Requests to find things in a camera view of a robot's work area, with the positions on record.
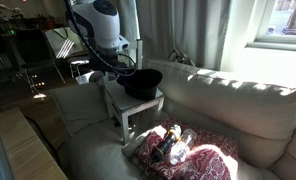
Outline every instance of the table leg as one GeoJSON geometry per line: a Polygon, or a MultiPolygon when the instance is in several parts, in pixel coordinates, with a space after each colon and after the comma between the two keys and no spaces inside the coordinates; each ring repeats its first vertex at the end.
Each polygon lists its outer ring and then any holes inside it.
{"type": "Polygon", "coordinates": [[[107,106],[107,111],[108,111],[108,116],[109,118],[112,118],[114,116],[113,112],[112,112],[112,107],[111,107],[111,99],[109,98],[109,95],[107,94],[107,92],[105,91],[105,99],[106,99],[106,106],[107,106]]]}
{"type": "Polygon", "coordinates": [[[126,113],[122,113],[121,115],[121,126],[122,126],[122,134],[123,134],[123,140],[124,145],[126,145],[129,142],[129,130],[128,130],[128,115],[126,113]]]}
{"type": "Polygon", "coordinates": [[[74,72],[73,72],[72,68],[73,68],[73,67],[72,67],[72,65],[70,64],[70,73],[71,73],[71,77],[74,78],[74,72]]]}
{"type": "Polygon", "coordinates": [[[5,61],[2,59],[1,56],[0,56],[0,63],[2,64],[2,66],[3,66],[5,69],[8,69],[8,66],[6,65],[5,61]]]}
{"type": "Polygon", "coordinates": [[[155,112],[155,120],[159,120],[162,106],[164,105],[164,97],[161,97],[158,102],[158,108],[155,112]]]}

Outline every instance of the window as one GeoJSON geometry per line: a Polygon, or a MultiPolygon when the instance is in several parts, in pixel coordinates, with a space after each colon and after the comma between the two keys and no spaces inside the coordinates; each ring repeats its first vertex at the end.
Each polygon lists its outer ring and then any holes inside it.
{"type": "Polygon", "coordinates": [[[266,45],[268,43],[270,47],[275,43],[277,48],[274,49],[296,50],[296,46],[287,47],[287,45],[296,45],[296,0],[258,1],[263,5],[255,43],[266,43],[266,45]]]}

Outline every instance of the wire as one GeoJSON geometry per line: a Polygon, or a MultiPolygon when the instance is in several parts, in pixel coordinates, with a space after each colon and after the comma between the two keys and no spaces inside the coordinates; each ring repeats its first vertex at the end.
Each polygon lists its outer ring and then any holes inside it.
{"type": "Polygon", "coordinates": [[[68,15],[69,17],[72,18],[72,24],[74,25],[74,28],[76,29],[77,31],[77,34],[79,35],[80,39],[82,40],[82,42],[85,44],[85,46],[90,50],[90,52],[96,56],[100,61],[102,61],[106,66],[110,67],[115,73],[121,75],[121,76],[131,76],[133,75],[135,72],[136,72],[136,69],[135,68],[117,68],[117,67],[113,67],[111,66],[109,63],[107,63],[105,60],[103,60],[97,53],[96,51],[89,45],[88,41],[86,41],[84,35],[82,34],[82,31],[79,27],[79,24],[77,23],[77,20],[74,16],[74,11],[72,9],[72,5],[70,4],[69,0],[65,0],[65,5],[66,5],[66,8],[67,8],[67,12],[68,12],[68,15]],[[131,74],[124,74],[124,73],[120,73],[118,71],[121,71],[121,70],[133,70],[133,72],[131,74]]]}
{"type": "MultiPolygon", "coordinates": [[[[124,56],[124,57],[127,57],[128,59],[130,59],[130,61],[136,66],[136,63],[135,63],[135,61],[130,57],[130,56],[128,56],[128,55],[126,55],[126,54],[118,54],[118,56],[124,56]]],[[[130,74],[127,74],[127,75],[122,75],[122,76],[125,76],[125,77],[129,77],[129,76],[132,76],[135,72],[136,72],[136,68],[133,68],[133,70],[134,70],[134,72],[133,73],[130,73],[130,74]]]]}
{"type": "Polygon", "coordinates": [[[46,142],[46,144],[49,146],[49,148],[50,148],[50,149],[52,150],[52,152],[54,153],[54,156],[55,156],[55,159],[56,159],[56,162],[57,162],[58,166],[61,167],[60,158],[59,158],[59,156],[58,156],[58,154],[57,154],[57,151],[56,151],[55,147],[54,147],[54,146],[49,142],[49,140],[46,138],[45,134],[42,132],[42,130],[41,130],[41,128],[39,127],[39,125],[38,125],[38,124],[36,123],[36,121],[34,121],[32,118],[27,117],[27,116],[25,116],[25,118],[26,118],[29,122],[33,123],[33,124],[36,126],[36,128],[37,128],[37,130],[38,130],[40,136],[42,137],[42,139],[46,142]]]}

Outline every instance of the wall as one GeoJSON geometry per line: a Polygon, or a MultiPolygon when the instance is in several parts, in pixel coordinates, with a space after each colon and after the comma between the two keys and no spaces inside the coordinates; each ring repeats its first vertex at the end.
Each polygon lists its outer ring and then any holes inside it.
{"type": "Polygon", "coordinates": [[[38,13],[46,13],[45,7],[41,0],[0,0],[0,4],[9,8],[21,8],[24,16],[27,18],[35,17],[38,13]]]}
{"type": "Polygon", "coordinates": [[[38,13],[50,14],[64,19],[66,7],[64,0],[0,0],[0,4],[9,8],[21,8],[26,18],[36,17],[38,13]]]}
{"type": "Polygon", "coordinates": [[[253,32],[255,0],[232,0],[221,71],[249,79],[296,85],[296,52],[245,48],[253,32]]]}

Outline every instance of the throw pillow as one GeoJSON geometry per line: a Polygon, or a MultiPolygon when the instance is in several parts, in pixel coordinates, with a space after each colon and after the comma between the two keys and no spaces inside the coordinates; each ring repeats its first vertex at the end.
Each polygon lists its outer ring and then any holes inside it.
{"type": "Polygon", "coordinates": [[[148,176],[157,175],[163,179],[234,179],[238,169],[237,153],[234,139],[192,127],[169,117],[150,131],[142,145],[133,153],[133,157],[138,159],[136,162],[148,176]],[[178,124],[182,131],[190,128],[197,134],[186,160],[171,165],[167,153],[163,161],[151,163],[152,150],[174,124],[178,124]]]}

